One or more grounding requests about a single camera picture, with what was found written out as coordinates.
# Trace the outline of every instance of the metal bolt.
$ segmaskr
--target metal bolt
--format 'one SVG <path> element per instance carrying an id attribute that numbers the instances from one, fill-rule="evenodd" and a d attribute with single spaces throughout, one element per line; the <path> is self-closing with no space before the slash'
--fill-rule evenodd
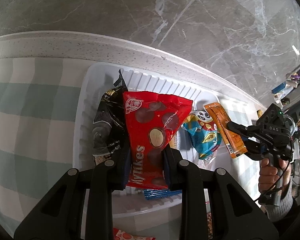
<path id="1" fill-rule="evenodd" d="M 107 160 L 107 161 L 105 161 L 105 166 L 110 167 L 110 166 L 112 166 L 113 164 L 114 164 L 114 161 L 113 161 L 113 160 Z"/>
<path id="2" fill-rule="evenodd" d="M 219 168 L 219 169 L 217 169 L 217 173 L 218 173 L 219 175 L 225 175 L 225 174 L 226 174 L 226 170 L 223 169 L 223 168 Z"/>
<path id="3" fill-rule="evenodd" d="M 76 175 L 77 172 L 78 172 L 78 171 L 77 171 L 76 169 L 69 169 L 68 175 L 73 176 L 73 175 Z"/>
<path id="4" fill-rule="evenodd" d="M 181 166 L 188 166 L 189 165 L 189 162 L 187 160 L 181 160 L 179 163 L 180 163 Z"/>

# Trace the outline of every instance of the snack package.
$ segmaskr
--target snack package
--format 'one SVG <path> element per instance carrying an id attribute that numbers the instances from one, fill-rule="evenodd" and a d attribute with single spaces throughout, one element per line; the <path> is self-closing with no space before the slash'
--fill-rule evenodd
<path id="1" fill-rule="evenodd" d="M 211 212 L 207 213 L 207 223 L 208 223 L 208 239 L 212 239 L 212 216 Z"/>
<path id="2" fill-rule="evenodd" d="M 182 128 L 190 133 L 192 145 L 200 160 L 215 152 L 221 144 L 217 125 L 204 108 L 191 112 Z"/>
<path id="3" fill-rule="evenodd" d="M 180 146 L 180 139 L 179 139 L 178 131 L 172 137 L 171 141 L 169 142 L 169 145 L 173 149 L 178 149 L 179 148 L 179 146 Z"/>
<path id="4" fill-rule="evenodd" d="M 117 228 L 113 228 L 113 236 L 114 240 L 155 240 L 155 237 L 132 236 Z"/>
<path id="5" fill-rule="evenodd" d="M 110 159 L 111 154 L 120 149 L 128 131 L 124 118 L 123 92 L 128 88 L 123 80 L 121 70 L 119 78 L 101 98 L 96 117 L 92 125 L 93 156 L 95 164 Z"/>
<path id="6" fill-rule="evenodd" d="M 230 122 L 230 117 L 227 112 L 224 110 L 221 104 L 219 103 L 211 103 L 205 105 L 204 108 L 207 110 L 208 114 L 212 117 L 212 119 L 216 122 L 218 131 L 220 132 L 222 139 L 224 140 L 228 152 L 231 158 L 239 157 L 241 154 L 247 152 L 247 148 L 245 147 L 241 136 L 234 132 L 229 131 L 226 128 L 226 124 Z"/>
<path id="7" fill-rule="evenodd" d="M 169 189 L 144 189 L 143 194 L 146 200 L 160 199 L 181 194 L 182 190 L 170 191 Z"/>
<path id="8" fill-rule="evenodd" d="M 217 157 L 218 152 L 215 151 L 211 155 L 206 156 L 204 159 L 199 159 L 197 166 L 200 169 L 214 171 L 215 170 L 215 164 L 214 159 Z"/>
<path id="9" fill-rule="evenodd" d="M 192 100 L 148 91 L 124 92 L 132 169 L 128 186 L 163 189 L 161 151 L 192 108 Z"/>

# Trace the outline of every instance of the red snack bag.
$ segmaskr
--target red snack bag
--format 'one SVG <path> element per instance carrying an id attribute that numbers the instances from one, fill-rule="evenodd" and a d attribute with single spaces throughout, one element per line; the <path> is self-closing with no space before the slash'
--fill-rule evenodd
<path id="1" fill-rule="evenodd" d="M 132 169 L 128 186 L 163 189 L 161 151 L 192 109 L 192 100 L 154 92 L 124 92 Z"/>
<path id="2" fill-rule="evenodd" d="M 132 236 L 117 228 L 113 228 L 113 236 L 114 240 L 155 240 L 155 237 Z"/>

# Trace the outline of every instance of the blue snack bag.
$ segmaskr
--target blue snack bag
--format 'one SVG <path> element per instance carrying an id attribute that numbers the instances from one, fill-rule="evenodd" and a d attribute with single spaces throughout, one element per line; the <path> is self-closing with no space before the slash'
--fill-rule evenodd
<path id="1" fill-rule="evenodd" d="M 190 133 L 192 145 L 200 160 L 215 152 L 221 144 L 221 134 L 205 108 L 191 112 L 182 128 Z"/>

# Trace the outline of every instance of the black plastic mount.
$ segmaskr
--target black plastic mount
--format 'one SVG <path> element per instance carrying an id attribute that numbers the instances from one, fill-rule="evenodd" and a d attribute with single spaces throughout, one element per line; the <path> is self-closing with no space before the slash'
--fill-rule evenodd
<path id="1" fill-rule="evenodd" d="M 204 188 L 210 195 L 213 239 L 279 238 L 274 225 L 224 169 L 207 171 L 183 160 L 169 145 L 162 151 L 171 190 L 182 190 L 181 240 L 208 239 Z M 80 239 L 84 196 L 90 188 L 86 240 L 112 240 L 112 190 L 123 190 L 130 171 L 130 146 L 113 162 L 93 170 L 71 169 L 39 201 L 15 231 L 15 240 Z"/>
<path id="2" fill-rule="evenodd" d="M 290 127 L 284 121 L 283 112 L 275 104 L 271 104 L 257 120 L 257 125 L 245 127 L 235 122 L 229 122 L 227 128 L 241 135 L 248 150 L 245 153 L 247 157 L 254 161 L 268 158 L 269 166 L 277 168 L 279 177 L 283 172 L 279 165 L 279 159 L 292 160 L 294 148 L 291 141 Z M 258 139 L 259 142 L 249 140 L 250 137 Z M 281 187 L 282 179 L 276 183 L 270 192 L 260 197 L 259 204 L 279 206 L 282 193 Z"/>

